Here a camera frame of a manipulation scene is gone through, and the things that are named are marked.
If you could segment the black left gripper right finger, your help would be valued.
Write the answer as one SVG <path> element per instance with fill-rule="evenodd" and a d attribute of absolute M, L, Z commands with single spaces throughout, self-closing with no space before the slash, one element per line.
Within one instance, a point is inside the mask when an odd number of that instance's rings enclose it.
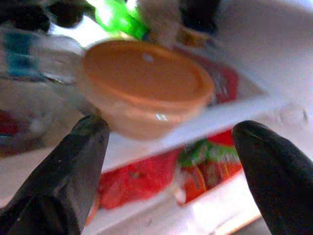
<path fill-rule="evenodd" d="M 313 162 L 290 140 L 252 120 L 232 129 L 249 190 L 273 235 L 313 233 Z"/>

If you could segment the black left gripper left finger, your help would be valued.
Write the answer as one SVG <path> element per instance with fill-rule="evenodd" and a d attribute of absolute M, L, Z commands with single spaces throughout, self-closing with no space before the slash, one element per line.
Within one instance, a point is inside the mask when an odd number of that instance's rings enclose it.
<path fill-rule="evenodd" d="M 0 211 L 3 235 L 79 235 L 93 205 L 110 129 L 80 119 Z"/>

